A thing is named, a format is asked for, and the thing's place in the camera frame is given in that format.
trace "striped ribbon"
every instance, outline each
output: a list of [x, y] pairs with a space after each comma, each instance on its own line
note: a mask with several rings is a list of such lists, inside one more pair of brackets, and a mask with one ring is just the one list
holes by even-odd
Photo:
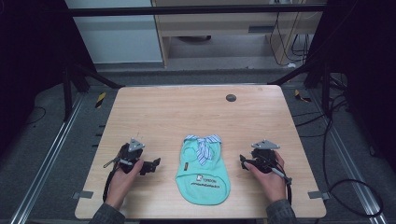
[[212, 134], [204, 138], [200, 138], [199, 136], [190, 134], [187, 135], [184, 140], [188, 139], [196, 139], [198, 141], [198, 148], [196, 152], [198, 161], [201, 163], [201, 165], [205, 165], [207, 160], [212, 159], [212, 153], [210, 152], [210, 149], [206, 145], [206, 143], [221, 143], [220, 137], [216, 134]]

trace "gray carpet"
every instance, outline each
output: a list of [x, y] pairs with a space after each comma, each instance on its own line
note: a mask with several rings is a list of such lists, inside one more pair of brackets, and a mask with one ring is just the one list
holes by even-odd
[[[200, 71], [193, 74], [181, 72], [142, 72], [133, 76], [120, 73], [112, 76], [113, 80], [126, 85], [181, 85], [181, 84], [229, 84], [229, 83], [266, 83], [286, 74], [287, 71], [275, 70], [221, 70]], [[29, 220], [38, 223], [59, 223], [61, 221], [77, 222], [74, 211], [77, 200], [72, 199], [74, 192], [81, 191], [88, 175], [96, 146], [100, 141], [102, 125], [106, 124], [111, 106], [117, 91], [103, 86], [95, 80], [88, 93], [83, 94], [80, 112], [67, 136], [62, 150], [49, 173], [48, 179], [39, 194]], [[314, 98], [318, 90], [307, 91], [298, 81], [285, 84], [283, 91], [292, 115], [316, 112], [293, 117], [296, 124], [320, 115], [320, 110], [314, 102], [305, 102], [294, 97], [294, 90], [299, 89], [303, 97]], [[98, 95], [105, 91], [106, 98], [101, 108], [95, 108]], [[0, 220], [7, 223], [18, 208], [30, 183], [45, 159], [53, 139], [59, 131], [63, 117], [63, 89], [61, 85], [43, 91], [36, 97], [36, 108], [29, 118], [37, 122], [28, 124], [11, 145], [11, 153], [2, 158], [0, 164]], [[340, 133], [352, 160], [356, 162], [365, 181], [374, 187], [384, 200], [384, 215], [388, 223], [396, 223], [396, 200], [393, 189], [396, 189], [396, 175], [382, 158], [370, 156], [368, 144], [347, 106], [341, 107], [333, 114], [333, 127]], [[323, 119], [298, 127], [304, 150], [318, 182], [319, 189], [327, 191], [322, 170], [323, 136], [312, 137], [324, 133]], [[327, 174], [330, 184], [347, 178], [344, 164], [328, 138], [326, 145]], [[346, 204], [362, 211], [359, 197], [351, 184], [340, 186], [335, 193]], [[359, 217], [347, 211], [335, 199], [326, 202], [327, 215], [319, 223], [371, 223], [369, 218]], [[314, 223], [315, 220], [301, 220], [302, 223]]]

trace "person's left hand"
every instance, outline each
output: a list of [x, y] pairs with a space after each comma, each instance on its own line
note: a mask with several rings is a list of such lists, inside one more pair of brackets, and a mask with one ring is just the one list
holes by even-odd
[[110, 187], [105, 203], [120, 210], [123, 200], [127, 195], [129, 189], [134, 183], [134, 179], [143, 166], [143, 160], [139, 160], [134, 164], [134, 169], [128, 174], [125, 174], [121, 169], [118, 169], [110, 182]]

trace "light wood table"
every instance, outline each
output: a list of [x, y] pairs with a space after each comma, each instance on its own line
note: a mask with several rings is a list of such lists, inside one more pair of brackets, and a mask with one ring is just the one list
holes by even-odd
[[[228, 102], [226, 95], [236, 101]], [[231, 192], [219, 205], [187, 202], [176, 184], [179, 153], [188, 134], [222, 140]], [[285, 171], [292, 177], [292, 207], [297, 217], [323, 217], [321, 199], [309, 199], [318, 186], [295, 129], [282, 90], [271, 85], [130, 87], [119, 90], [84, 186], [93, 191], [80, 198], [78, 218], [91, 218], [102, 204], [112, 160], [131, 137], [144, 143], [142, 159], [161, 158], [155, 173], [140, 175], [121, 212], [128, 218], [261, 218], [267, 217], [262, 189], [252, 174], [241, 168], [239, 155], [251, 159], [251, 144], [267, 139], [280, 145]]]

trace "white wall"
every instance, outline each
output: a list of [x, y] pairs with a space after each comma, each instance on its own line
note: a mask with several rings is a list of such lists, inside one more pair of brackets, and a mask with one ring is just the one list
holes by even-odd
[[[69, 8], [151, 7], [150, 0], [66, 0]], [[94, 63], [162, 63], [153, 16], [75, 17]]]

